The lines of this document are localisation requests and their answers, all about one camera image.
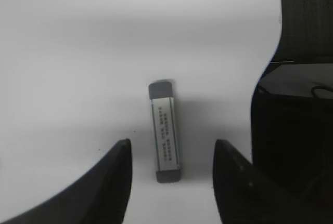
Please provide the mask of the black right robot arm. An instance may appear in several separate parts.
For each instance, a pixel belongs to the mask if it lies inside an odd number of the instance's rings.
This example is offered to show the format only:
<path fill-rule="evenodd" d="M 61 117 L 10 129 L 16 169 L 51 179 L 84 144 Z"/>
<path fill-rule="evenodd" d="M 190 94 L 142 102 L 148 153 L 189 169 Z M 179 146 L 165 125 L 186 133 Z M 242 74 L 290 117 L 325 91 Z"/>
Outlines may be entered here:
<path fill-rule="evenodd" d="M 281 0 L 281 37 L 251 104 L 255 167 L 332 210 L 332 0 Z"/>

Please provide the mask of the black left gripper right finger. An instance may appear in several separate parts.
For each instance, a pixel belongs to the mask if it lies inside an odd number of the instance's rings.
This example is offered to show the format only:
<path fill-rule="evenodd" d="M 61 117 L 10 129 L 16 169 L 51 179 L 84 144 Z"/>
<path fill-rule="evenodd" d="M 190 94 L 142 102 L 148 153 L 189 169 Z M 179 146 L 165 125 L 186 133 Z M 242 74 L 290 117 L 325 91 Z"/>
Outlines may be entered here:
<path fill-rule="evenodd" d="M 215 143 L 212 178 L 222 223 L 332 223 L 332 213 L 278 186 L 227 140 Z"/>

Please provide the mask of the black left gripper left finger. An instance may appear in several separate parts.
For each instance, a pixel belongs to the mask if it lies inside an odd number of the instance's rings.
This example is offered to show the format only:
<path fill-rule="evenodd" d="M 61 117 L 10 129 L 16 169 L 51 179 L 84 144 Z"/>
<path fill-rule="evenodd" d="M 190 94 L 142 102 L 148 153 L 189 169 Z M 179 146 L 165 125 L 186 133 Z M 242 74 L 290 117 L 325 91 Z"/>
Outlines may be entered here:
<path fill-rule="evenodd" d="M 132 168 L 131 141 L 120 140 L 73 184 L 6 223 L 122 223 Z"/>

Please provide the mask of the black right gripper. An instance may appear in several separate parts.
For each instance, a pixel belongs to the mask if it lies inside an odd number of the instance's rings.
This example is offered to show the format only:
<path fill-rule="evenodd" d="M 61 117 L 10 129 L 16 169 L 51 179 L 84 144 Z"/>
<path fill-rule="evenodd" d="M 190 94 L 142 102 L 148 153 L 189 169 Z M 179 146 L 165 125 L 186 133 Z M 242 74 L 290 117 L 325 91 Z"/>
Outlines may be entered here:
<path fill-rule="evenodd" d="M 332 64 L 272 64 L 251 105 L 255 167 L 286 191 L 332 208 Z"/>

